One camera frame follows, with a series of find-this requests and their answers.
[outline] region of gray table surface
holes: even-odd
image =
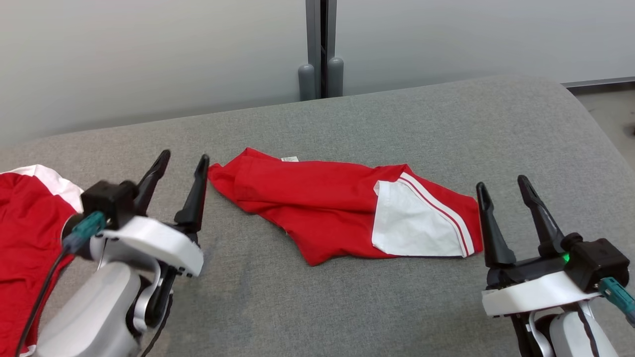
[[[0,151],[0,171],[43,164],[87,188],[138,180],[172,150],[149,214],[170,220],[202,153],[226,163],[245,147],[300,160],[408,163],[462,194],[488,185],[519,259],[537,237],[516,176],[527,175],[566,233],[606,237],[635,257],[635,177],[562,86],[489,77],[408,90],[222,112],[71,133]],[[284,232],[208,189],[202,276],[179,279],[170,320],[150,356],[515,356],[511,321],[481,306],[483,256],[343,257],[309,267]],[[95,265],[75,260],[43,323]],[[606,301],[596,317],[621,356],[635,330]]]

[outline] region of teal cable connector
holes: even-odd
[[[635,300],[622,284],[614,278],[604,278],[599,281],[598,290],[626,315],[626,321],[635,328]]]
[[[63,239],[63,248],[67,253],[75,254],[92,236],[106,228],[106,216],[102,212],[93,212],[73,227]]]

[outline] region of red stripe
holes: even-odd
[[[461,243],[463,243],[463,247],[465,248],[465,256],[469,256],[470,252],[467,250],[467,245],[465,244],[465,237],[463,237],[463,232],[461,231],[461,227],[458,225],[457,221],[454,220],[454,218],[452,218],[452,216],[448,215],[444,210],[442,210],[439,207],[435,206],[432,202],[430,202],[427,198],[425,198],[425,196],[421,193],[421,191],[419,191],[415,187],[415,185],[413,185],[412,182],[410,182],[408,179],[403,178],[403,177],[399,177],[399,180],[404,180],[405,182],[409,183],[410,187],[413,188],[417,193],[419,193],[419,196],[421,198],[423,198],[426,202],[428,202],[437,211],[443,213],[445,215],[445,217],[448,217],[454,223],[454,226],[458,229],[459,235],[461,235]]]

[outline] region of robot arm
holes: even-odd
[[[604,295],[635,327],[635,301],[622,287],[629,281],[629,260],[606,239],[565,237],[529,180],[521,175],[518,184],[540,240],[540,256],[519,262],[500,233],[487,188],[476,186],[490,268],[483,291],[487,315],[510,317],[522,357],[617,357],[588,302]],[[537,312],[553,307],[563,313],[536,319]]]
[[[138,185],[101,181],[82,194],[84,214],[102,212],[108,222],[77,252],[98,262],[98,269],[42,329],[36,356],[136,356],[143,334],[167,317],[175,278],[200,274],[203,252],[197,232],[209,158],[201,157],[192,189],[173,224],[146,217],[169,159],[170,152],[163,151]],[[65,235],[82,219],[71,218]],[[139,271],[154,273],[152,281]]]

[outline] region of red and white garment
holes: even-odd
[[[237,206],[282,227],[312,266],[338,255],[451,257],[483,250],[474,198],[408,165],[287,162],[247,148],[209,169]]]
[[[78,186],[42,165],[0,173],[1,357],[15,354],[44,279],[62,250],[64,224],[82,211],[81,193]],[[53,281],[72,259],[68,255],[62,261]],[[35,351],[41,312],[29,330],[21,357]]]

